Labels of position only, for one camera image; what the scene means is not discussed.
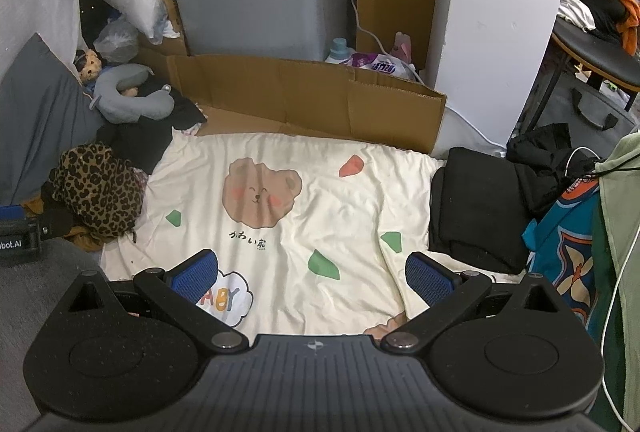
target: gray neck pillow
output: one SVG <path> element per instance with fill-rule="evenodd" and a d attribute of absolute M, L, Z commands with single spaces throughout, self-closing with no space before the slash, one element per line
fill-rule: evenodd
<path fill-rule="evenodd" d="M 145 65 L 126 63 L 103 71 L 95 81 L 94 100 L 89 105 L 95 107 L 110 123 L 137 123 L 140 116 L 164 119 L 174 109 L 174 98 L 169 95 L 171 87 L 165 85 L 145 97 L 120 95 L 143 84 L 153 71 Z"/>

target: leopard print bag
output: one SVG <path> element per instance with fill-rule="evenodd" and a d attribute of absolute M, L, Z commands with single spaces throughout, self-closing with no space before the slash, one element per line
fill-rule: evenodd
<path fill-rule="evenodd" d="M 133 231 L 143 188 L 129 161 L 111 148 L 88 144 L 65 152 L 49 181 L 53 199 L 74 212 L 93 237 L 108 242 Z"/>

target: white cable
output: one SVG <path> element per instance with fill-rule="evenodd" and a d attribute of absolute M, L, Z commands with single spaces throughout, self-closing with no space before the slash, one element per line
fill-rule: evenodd
<path fill-rule="evenodd" d="M 360 25 L 360 17 L 358 15 L 358 8 L 356 7 L 356 2 L 354 0 L 351 0 L 351 6 L 353 7 L 353 12 L 356 15 L 356 27 L 358 28 L 359 31 L 362 31 L 363 33 L 368 34 L 369 36 L 373 37 L 373 39 L 378 43 L 378 47 L 380 48 L 380 51 L 382 52 L 382 54 L 385 54 L 387 56 L 391 56 L 391 54 L 389 54 L 388 52 L 386 52 L 385 48 L 382 46 L 382 42 L 380 42 L 380 39 L 371 31 L 367 31 L 365 28 L 363 28 Z M 409 71 L 411 71 L 411 73 L 413 73 L 413 75 L 415 76 L 415 79 L 418 81 L 418 83 L 420 83 L 421 85 L 424 85 L 424 82 L 422 81 L 422 78 L 418 75 L 417 72 L 415 72 L 415 69 L 411 66 L 411 65 L 407 65 L 407 63 L 402 62 L 402 65 L 405 66 L 405 68 L 407 68 Z M 507 147 L 505 145 L 502 145 L 500 143 L 496 143 L 494 141 L 491 141 L 491 139 L 489 139 L 487 136 L 485 136 L 478 127 L 476 127 L 473 123 L 471 123 L 466 117 L 464 117 L 460 112 L 458 112 L 456 109 L 454 109 L 452 106 L 448 105 L 447 103 L 445 104 L 444 108 L 450 110 L 451 112 L 453 112 L 454 114 L 456 114 L 457 116 L 459 116 L 460 119 L 462 119 L 462 121 L 464 121 L 467 125 L 469 125 L 473 130 L 475 130 L 482 139 L 484 139 L 487 143 L 489 143 L 490 145 L 493 145 L 494 147 L 498 147 L 498 148 L 502 148 L 503 150 L 507 150 Z"/>
<path fill-rule="evenodd" d="M 636 246 L 636 242 L 638 242 L 638 235 L 640 235 L 640 224 L 638 224 L 638 229 L 636 229 L 636 235 L 631 243 L 631 247 L 629 248 L 629 251 L 626 253 L 626 257 L 622 263 L 622 267 L 620 268 L 620 274 L 618 275 L 618 278 L 616 279 L 616 284 L 613 286 L 613 293 L 611 295 L 611 301 L 609 302 L 609 310 L 607 311 L 607 317 L 604 319 L 604 329 L 602 330 L 602 340 L 600 341 L 600 354 L 602 355 L 602 357 L 604 358 L 604 340 L 607 336 L 607 326 L 609 325 L 609 319 L 611 317 L 611 312 L 613 310 L 613 304 L 616 300 L 616 294 L 618 293 L 618 287 L 620 286 L 620 281 L 622 280 L 622 274 L 623 272 L 625 272 L 625 268 L 626 268 L 626 264 L 627 262 L 629 262 L 629 258 L 631 257 L 631 252 L 633 251 L 633 249 Z M 611 405 L 611 410 L 613 411 L 613 414 L 616 415 L 616 417 L 618 418 L 618 421 L 620 421 L 620 424 L 628 431 L 628 432 L 634 432 L 634 430 L 629 426 L 629 424 L 626 423 L 626 421 L 623 419 L 623 417 L 620 415 L 620 412 L 618 412 L 618 409 L 616 408 L 616 405 L 613 403 L 613 399 L 611 399 L 611 395 L 609 394 L 609 389 L 607 389 L 607 383 L 604 381 L 604 376 L 602 377 L 602 388 L 604 390 L 604 395 L 607 397 L 607 401 L 609 401 L 609 405 Z"/>
<path fill-rule="evenodd" d="M 571 152 L 571 155 L 569 156 L 569 158 L 566 160 L 566 166 L 564 167 L 564 177 L 566 177 L 566 174 L 569 173 L 569 163 L 571 162 L 571 159 L 574 157 L 575 153 L 578 150 L 588 150 L 589 152 L 591 152 L 593 155 L 596 156 L 596 159 L 600 159 L 600 156 L 596 154 L 596 152 L 594 152 L 593 150 L 591 150 L 590 148 L 587 147 L 577 147 L 573 152 Z"/>

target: bear print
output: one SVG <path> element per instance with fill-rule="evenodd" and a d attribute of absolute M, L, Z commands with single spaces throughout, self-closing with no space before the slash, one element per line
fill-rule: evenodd
<path fill-rule="evenodd" d="M 229 166 L 222 205 L 236 222 L 254 229 L 274 227 L 291 211 L 301 191 L 302 179 L 295 170 L 271 170 L 246 157 Z"/>

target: gray bag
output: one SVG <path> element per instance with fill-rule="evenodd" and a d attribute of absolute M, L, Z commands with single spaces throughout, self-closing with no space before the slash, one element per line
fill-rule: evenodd
<path fill-rule="evenodd" d="M 527 126 L 549 82 L 550 74 L 538 76 L 541 86 L 529 108 Z M 609 97 L 572 74 L 562 73 L 537 126 L 568 123 L 574 147 L 584 146 L 601 158 L 609 157 L 618 141 L 638 127 L 638 120 Z"/>

